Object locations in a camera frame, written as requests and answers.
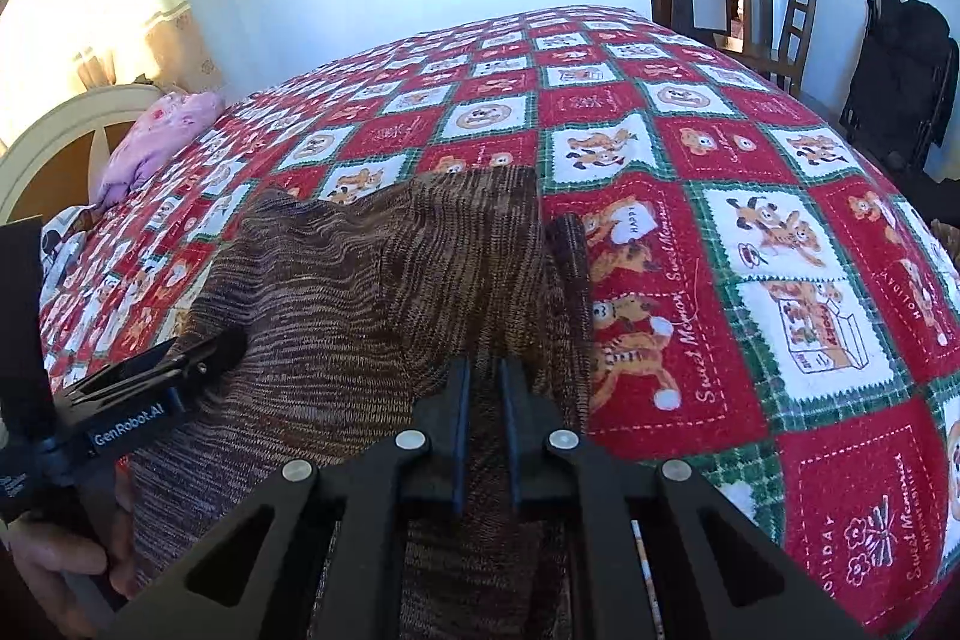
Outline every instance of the green border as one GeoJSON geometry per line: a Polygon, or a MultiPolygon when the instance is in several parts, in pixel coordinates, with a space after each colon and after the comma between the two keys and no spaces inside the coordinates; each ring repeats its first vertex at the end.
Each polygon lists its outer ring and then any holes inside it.
{"type": "Polygon", "coordinates": [[[640,92],[643,94],[643,97],[647,100],[648,110],[652,115],[660,116],[661,118],[715,118],[721,119],[722,121],[742,121],[747,119],[747,116],[742,113],[736,106],[731,102],[726,100],[721,92],[717,91],[717,88],[710,82],[683,82],[677,79],[667,79],[661,82],[644,82],[642,79],[635,77],[634,80],[637,87],[640,88],[640,92]],[[649,90],[647,90],[647,85],[702,85],[710,90],[728,110],[731,111],[731,114],[725,115],[722,112],[704,112],[703,110],[699,111],[690,111],[684,112],[682,110],[676,112],[664,112],[656,108],[656,103],[654,102],[654,97],[649,90]]]}
{"type": "MultiPolygon", "coordinates": [[[[342,138],[342,140],[340,140],[340,143],[339,145],[336,146],[336,148],[333,148],[333,151],[330,153],[329,158],[325,158],[323,159],[323,161],[304,161],[302,164],[294,164],[289,167],[286,167],[286,169],[281,169],[280,165],[287,159],[287,156],[294,151],[294,148],[296,147],[296,145],[293,145],[292,148],[286,149],[283,157],[280,158],[280,160],[278,160],[277,163],[270,169],[270,172],[267,172],[267,173],[269,173],[269,175],[277,175],[277,173],[280,173],[280,172],[295,172],[296,170],[299,170],[299,169],[306,169],[306,167],[327,166],[331,161],[336,160],[337,153],[339,153],[344,148],[344,145],[347,142],[349,142],[349,140],[356,134],[357,130],[360,128],[361,125],[363,125],[362,122],[358,122],[358,124],[352,124],[353,126],[352,130],[350,130],[349,134],[347,134],[346,136],[344,136],[344,138],[342,138]]],[[[349,128],[349,126],[335,125],[332,128],[323,127],[323,128],[318,128],[315,131],[311,131],[310,133],[313,134],[313,133],[320,133],[322,131],[331,131],[331,130],[336,131],[340,128],[349,128]]]]}
{"type": "MultiPolygon", "coordinates": [[[[920,387],[920,396],[926,402],[930,415],[937,426],[937,432],[940,435],[940,446],[944,453],[947,451],[947,421],[944,420],[942,405],[949,400],[957,399],[960,396],[960,372],[954,372],[952,375],[939,380],[930,381],[925,386],[920,387]]],[[[937,569],[937,579],[942,579],[944,575],[949,574],[953,568],[960,562],[960,543],[954,546],[953,550],[943,558],[941,554],[940,566],[937,569]]]]}
{"type": "Polygon", "coordinates": [[[514,58],[494,58],[491,61],[475,61],[472,64],[472,68],[469,70],[469,73],[467,74],[466,78],[467,79],[486,79],[487,77],[492,77],[494,74],[509,74],[511,71],[526,71],[528,70],[528,68],[534,68],[533,54],[531,52],[527,52],[523,55],[517,55],[514,58]],[[483,76],[479,76],[478,74],[473,73],[478,66],[482,66],[484,63],[496,63],[497,61],[515,61],[515,60],[520,60],[520,58],[526,59],[526,62],[527,62],[526,66],[522,66],[519,68],[507,68],[507,70],[502,70],[502,71],[494,71],[493,73],[490,73],[490,74],[483,74],[483,76]]]}
{"type": "Polygon", "coordinates": [[[551,33],[546,36],[531,36],[530,44],[533,45],[533,52],[555,52],[558,49],[566,49],[567,47],[595,47],[595,44],[587,39],[587,36],[584,34],[584,31],[570,31],[570,33],[551,33]],[[553,36],[579,36],[584,41],[582,44],[561,44],[560,47],[546,47],[546,49],[541,49],[536,43],[537,39],[550,39],[553,36]]]}
{"type": "Polygon", "coordinates": [[[904,361],[893,350],[892,340],[877,308],[856,277],[849,277],[846,282],[853,288],[867,316],[866,325],[874,329],[877,342],[893,370],[893,377],[879,386],[839,391],[814,399],[796,400],[788,396],[773,349],[740,298],[740,285],[755,285],[759,282],[761,281],[729,283],[717,287],[717,295],[723,303],[733,335],[740,345],[740,352],[750,368],[754,389],[771,432],[808,432],[810,429],[829,426],[858,415],[886,410],[910,398],[912,381],[904,361]]]}
{"type": "Polygon", "coordinates": [[[414,89],[411,90],[411,91],[403,91],[403,92],[399,92],[398,94],[391,95],[388,100],[386,100],[386,101],[383,102],[383,106],[381,106],[381,107],[376,111],[376,114],[375,114],[373,117],[374,117],[375,119],[379,119],[379,118],[390,118],[390,116],[400,116],[400,115],[403,115],[404,113],[407,113],[407,112],[422,112],[422,111],[427,110],[427,109],[434,109],[435,107],[442,107],[446,102],[450,101],[451,95],[454,95],[455,92],[456,92],[456,90],[453,90],[453,91],[448,90],[448,91],[446,92],[446,94],[443,96],[443,98],[442,98],[441,100],[439,100],[436,104],[424,104],[424,106],[421,106],[421,107],[407,108],[407,109],[398,109],[398,110],[395,110],[395,111],[393,111],[393,112],[387,112],[387,107],[390,105],[390,102],[391,102],[391,101],[396,100],[397,98],[400,98],[402,95],[408,94],[408,92],[433,91],[433,90],[436,90],[437,88],[448,88],[448,89],[449,89],[449,88],[454,88],[454,89],[456,89],[456,87],[457,87],[458,85],[460,85],[459,81],[454,81],[454,82],[448,82],[448,83],[446,83],[445,85],[433,85],[433,86],[431,86],[431,87],[429,87],[429,88],[414,88],[414,89]]]}
{"type": "Polygon", "coordinates": [[[779,546],[786,540],[784,468],[772,439],[720,453],[685,456],[685,461],[718,488],[742,480],[754,490],[755,523],[779,546]]]}
{"type": "Polygon", "coordinates": [[[626,44],[600,44],[600,47],[606,49],[607,54],[611,58],[616,58],[618,61],[631,61],[632,63],[643,63],[644,61],[669,61],[674,60],[673,56],[666,52],[662,44],[654,44],[653,42],[627,42],[626,44]],[[632,47],[636,44],[649,44],[650,47],[656,47],[662,52],[662,55],[658,55],[656,58],[628,58],[625,55],[617,55],[611,50],[611,47],[632,47]]]}
{"type": "Polygon", "coordinates": [[[649,116],[647,116],[646,113],[640,109],[631,110],[622,116],[622,118],[618,119],[618,121],[606,122],[606,124],[583,124],[582,122],[570,122],[569,124],[544,128],[544,133],[541,134],[541,148],[539,148],[538,160],[536,162],[538,163],[539,178],[541,178],[541,189],[544,191],[544,194],[566,194],[572,193],[573,191],[595,191],[597,188],[603,188],[610,185],[613,183],[613,181],[616,181],[618,175],[622,175],[622,173],[625,172],[647,172],[648,175],[654,175],[654,177],[659,178],[660,180],[676,179],[673,172],[673,167],[670,165],[670,161],[667,158],[666,150],[664,149],[664,143],[662,142],[661,138],[659,138],[658,132],[656,132],[656,127],[649,116]],[[578,129],[584,133],[606,131],[623,124],[623,122],[630,115],[639,115],[642,124],[646,128],[647,136],[650,138],[650,148],[654,154],[656,167],[651,167],[649,164],[643,161],[631,161],[625,167],[621,167],[621,169],[611,173],[608,177],[575,183],[557,183],[554,181],[553,136],[556,132],[569,131],[571,129],[578,129]]]}
{"type": "Polygon", "coordinates": [[[790,162],[790,168],[793,170],[794,175],[797,175],[798,180],[803,182],[805,185],[827,185],[827,183],[837,182],[839,180],[846,179],[851,175],[863,175],[864,177],[867,176],[866,170],[864,170],[863,167],[856,162],[856,157],[853,156],[853,150],[851,150],[847,143],[840,138],[840,135],[837,134],[837,132],[830,128],[827,124],[812,127],[803,126],[800,128],[797,126],[762,124],[761,122],[755,125],[758,129],[760,129],[760,132],[765,135],[771,145],[774,145],[774,150],[779,153],[779,157],[790,162]],[[829,131],[839,140],[840,143],[842,143],[842,145],[844,145],[844,148],[846,148],[848,151],[848,158],[851,159],[852,163],[846,165],[846,167],[843,167],[841,170],[837,170],[837,172],[830,172],[829,175],[822,175],[819,177],[812,176],[807,170],[800,166],[800,162],[797,160],[796,156],[786,154],[789,153],[789,150],[787,150],[781,141],[774,136],[774,131],[789,131],[791,133],[800,135],[810,134],[814,131],[829,131]]]}
{"type": "MultiPolygon", "coordinates": [[[[593,44],[586,44],[585,47],[593,47],[593,44]]],[[[538,50],[538,52],[550,52],[548,49],[538,50]]],[[[592,85],[613,85],[614,82],[629,82],[630,78],[613,61],[601,61],[600,63],[583,63],[576,66],[537,66],[539,72],[539,85],[545,91],[558,91],[561,88],[584,88],[592,85]],[[550,85],[547,81],[547,70],[549,68],[589,68],[591,66],[606,66],[613,73],[613,79],[605,79],[603,82],[596,80],[587,80],[584,82],[569,82],[565,85],[550,85]]]]}
{"type": "Polygon", "coordinates": [[[524,91],[516,92],[515,94],[498,95],[497,97],[491,98],[472,98],[472,100],[469,101],[458,101],[457,103],[448,106],[448,108],[446,108],[446,110],[440,116],[440,122],[437,124],[437,127],[434,128],[433,134],[430,136],[430,140],[427,145],[450,145],[450,143],[462,142],[462,140],[477,139],[478,137],[503,137],[509,134],[520,133],[520,131],[529,131],[531,128],[536,128],[537,117],[538,108],[536,108],[536,92],[524,91]],[[445,129],[446,124],[450,118],[453,117],[453,113],[456,110],[460,109],[461,107],[469,107],[474,104],[496,104],[496,98],[525,98],[527,101],[527,111],[524,116],[523,124],[512,125],[510,128],[497,129],[496,131],[491,131],[489,128],[482,128],[478,129],[475,133],[461,134],[456,137],[445,137],[443,135],[443,129],[445,129]]]}
{"type": "Polygon", "coordinates": [[[750,76],[750,70],[748,68],[744,68],[743,71],[736,71],[735,68],[727,68],[725,66],[713,66],[712,64],[709,64],[709,63],[691,63],[690,66],[693,66],[693,68],[696,68],[696,70],[702,73],[702,75],[705,78],[707,78],[707,80],[709,80],[710,83],[712,83],[713,85],[716,85],[719,88],[742,88],[743,90],[746,90],[746,91],[764,92],[765,94],[771,94],[771,92],[774,92],[773,85],[771,85],[769,88],[764,87],[763,82],[761,81],[762,78],[750,76]],[[747,76],[747,78],[752,79],[752,81],[754,81],[754,83],[760,87],[748,88],[746,85],[734,85],[734,84],[731,84],[730,82],[721,82],[719,78],[711,76],[706,71],[704,71],[705,68],[721,68],[723,71],[733,71],[734,73],[744,73],[747,76]]]}
{"type": "Polygon", "coordinates": [[[449,68],[459,68],[460,66],[469,66],[473,62],[473,55],[471,52],[465,52],[463,55],[453,55],[449,58],[440,58],[440,60],[430,61],[429,63],[424,64],[424,68],[418,71],[414,76],[417,77],[429,77],[431,74],[439,73],[440,71],[446,71],[449,68]],[[453,66],[444,66],[443,68],[434,68],[433,71],[424,71],[425,68],[430,68],[431,66],[437,66],[445,61],[459,61],[461,58],[467,58],[463,63],[457,63],[453,66]]]}
{"type": "MultiPolygon", "coordinates": [[[[727,255],[727,249],[723,246],[723,241],[716,229],[716,222],[712,218],[709,205],[707,205],[707,194],[705,191],[752,191],[757,194],[772,193],[779,191],[781,194],[789,194],[800,199],[805,210],[810,213],[810,217],[817,220],[820,225],[820,234],[829,242],[837,261],[840,263],[841,274],[849,278],[856,274],[856,266],[843,249],[840,242],[837,242],[830,223],[820,211],[820,206],[810,197],[807,191],[796,185],[785,185],[781,183],[755,183],[755,182],[733,182],[731,180],[691,180],[683,183],[686,191],[686,199],[693,208],[693,214],[697,218],[697,228],[700,235],[707,245],[707,256],[713,264],[714,277],[717,285],[723,285],[731,282],[748,282],[750,280],[779,280],[780,275],[776,274],[757,274],[740,275],[731,268],[731,261],[727,255]]],[[[821,282],[830,280],[827,276],[791,276],[791,280],[808,280],[810,282],[821,282]]]]}
{"type": "Polygon", "coordinates": [[[379,164],[383,161],[389,161],[391,158],[396,158],[398,155],[405,155],[407,160],[404,162],[403,166],[400,167],[400,172],[397,173],[397,179],[391,183],[395,185],[398,182],[403,182],[404,180],[409,180],[413,176],[414,169],[416,164],[419,162],[419,153],[421,151],[416,148],[406,148],[405,150],[397,150],[397,152],[390,153],[389,155],[371,155],[370,158],[359,158],[350,161],[334,161],[328,167],[325,178],[323,181],[318,183],[313,193],[310,194],[311,199],[319,199],[320,201],[328,201],[323,196],[323,191],[325,190],[326,184],[330,181],[330,178],[333,177],[334,172],[343,167],[359,167],[366,166],[370,164],[379,164]]]}

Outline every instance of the brown sweater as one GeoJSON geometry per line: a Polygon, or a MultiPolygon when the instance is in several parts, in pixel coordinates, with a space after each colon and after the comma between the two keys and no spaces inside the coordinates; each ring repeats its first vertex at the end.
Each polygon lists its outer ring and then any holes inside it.
{"type": "Polygon", "coordinates": [[[409,638],[549,637],[563,541],[510,516],[491,357],[536,367],[532,388],[586,424],[586,243],[544,226],[536,172],[429,175],[340,207],[267,193],[219,253],[178,344],[242,324],[248,351],[194,421],[131,459],[141,578],[179,557],[290,458],[351,458],[406,428],[448,362],[475,358],[467,511],[411,529],[409,638]]]}

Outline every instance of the pillow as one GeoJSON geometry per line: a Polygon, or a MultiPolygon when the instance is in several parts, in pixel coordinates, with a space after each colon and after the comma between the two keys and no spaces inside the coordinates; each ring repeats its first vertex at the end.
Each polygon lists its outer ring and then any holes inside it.
{"type": "Polygon", "coordinates": [[[94,213],[119,204],[165,167],[176,153],[203,134],[223,114],[217,92],[171,92],[155,101],[110,156],[94,203],[94,213]]]}

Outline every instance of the red and white checkered blanket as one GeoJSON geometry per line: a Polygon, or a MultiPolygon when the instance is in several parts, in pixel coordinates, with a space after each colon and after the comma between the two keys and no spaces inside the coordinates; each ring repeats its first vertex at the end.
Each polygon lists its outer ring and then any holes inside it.
{"type": "Polygon", "coordinates": [[[587,227],[592,437],[690,458],[873,632],[922,616],[960,557],[957,273],[821,119],[627,9],[419,34],[233,106],[89,238],[42,313],[51,376],[174,335],[258,191],[509,164],[587,227]]]}

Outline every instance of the finger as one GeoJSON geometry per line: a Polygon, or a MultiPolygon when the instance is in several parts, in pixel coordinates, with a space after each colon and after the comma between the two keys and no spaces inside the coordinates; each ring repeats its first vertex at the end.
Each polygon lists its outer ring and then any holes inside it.
{"type": "Polygon", "coordinates": [[[120,562],[133,558],[133,516],[118,509],[110,529],[110,558],[120,562]]]}
{"type": "Polygon", "coordinates": [[[126,465],[117,464],[116,481],[113,491],[117,498],[117,504],[127,512],[133,512],[133,478],[126,465]]]}
{"type": "Polygon", "coordinates": [[[139,588],[136,582],[136,565],[132,558],[120,562],[110,570],[110,585],[117,594],[128,600],[136,596],[139,588]]]}
{"type": "Polygon", "coordinates": [[[60,575],[45,570],[37,562],[21,557],[17,552],[13,552],[13,563],[34,599],[61,634],[71,640],[96,634],[93,624],[77,605],[60,575]]]}
{"type": "Polygon", "coordinates": [[[47,572],[99,575],[107,569],[103,548],[56,525],[14,521],[11,532],[11,550],[47,572]]]}

